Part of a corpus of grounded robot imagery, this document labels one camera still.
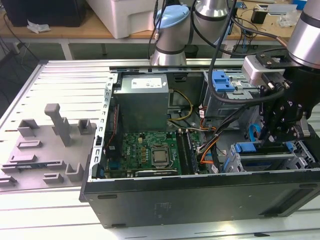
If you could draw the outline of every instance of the white box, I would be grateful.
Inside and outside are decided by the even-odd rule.
[[[115,39],[154,29],[156,0],[86,0]],[[158,9],[163,0],[159,0]]]

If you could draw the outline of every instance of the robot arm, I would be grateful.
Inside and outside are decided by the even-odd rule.
[[[283,97],[259,106],[262,118],[259,139],[263,143],[303,140],[316,135],[307,119],[320,103],[319,9],[320,1],[308,0],[284,54],[262,53],[245,59],[243,70],[250,73],[251,80],[260,73],[266,85],[261,88],[261,97],[274,92],[276,84],[286,88]]]
[[[195,5],[194,24],[212,43],[221,35],[228,11],[225,0],[202,0]],[[167,6],[157,33],[156,47],[151,64],[179,66],[186,64],[185,46],[200,39],[193,30],[191,13],[186,6]]]

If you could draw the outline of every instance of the black box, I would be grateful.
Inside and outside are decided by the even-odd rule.
[[[253,24],[263,24],[266,19],[267,13],[268,12],[265,10],[254,9],[251,17],[251,22]]]
[[[85,0],[2,0],[13,26],[34,24],[79,27],[86,16]]]

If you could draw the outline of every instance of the cpu socket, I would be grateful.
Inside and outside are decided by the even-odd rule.
[[[156,168],[165,168],[170,164],[170,152],[167,145],[153,146],[151,148],[151,164]]]

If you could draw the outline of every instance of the motherboard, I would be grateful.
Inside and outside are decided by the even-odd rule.
[[[109,160],[109,178],[183,175],[186,163],[180,134],[171,132],[124,133],[120,160]],[[189,147],[195,152],[200,145],[197,132],[188,132]]]

